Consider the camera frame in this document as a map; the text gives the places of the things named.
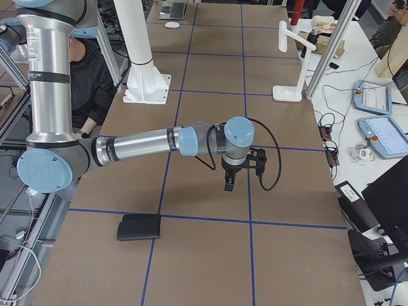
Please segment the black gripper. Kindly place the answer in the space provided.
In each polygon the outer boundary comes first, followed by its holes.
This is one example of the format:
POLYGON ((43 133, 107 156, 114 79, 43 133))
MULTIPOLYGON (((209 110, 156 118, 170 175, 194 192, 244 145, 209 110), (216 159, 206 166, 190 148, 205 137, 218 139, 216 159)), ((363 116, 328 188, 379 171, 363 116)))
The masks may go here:
POLYGON ((221 158, 221 166, 225 170, 225 185, 224 185, 224 190, 225 191, 233 191, 234 185, 235 185, 235 177, 236 173, 239 172, 241 169, 248 168, 249 167, 249 162, 244 161, 241 164, 234 165, 234 164, 229 164, 223 157, 221 158))

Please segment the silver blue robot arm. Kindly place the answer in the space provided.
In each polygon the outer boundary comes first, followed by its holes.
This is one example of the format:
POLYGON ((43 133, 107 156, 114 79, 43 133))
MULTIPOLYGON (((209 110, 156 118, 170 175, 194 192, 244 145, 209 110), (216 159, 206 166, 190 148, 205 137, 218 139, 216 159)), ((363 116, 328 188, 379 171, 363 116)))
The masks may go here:
POLYGON ((96 1, 17 1, 1 22, 1 50, 27 45, 33 130, 17 161, 20 180, 41 193, 67 188, 95 167, 162 152, 220 154, 226 189, 246 167, 254 126, 245 117, 131 136, 100 136, 115 86, 99 47, 96 1))

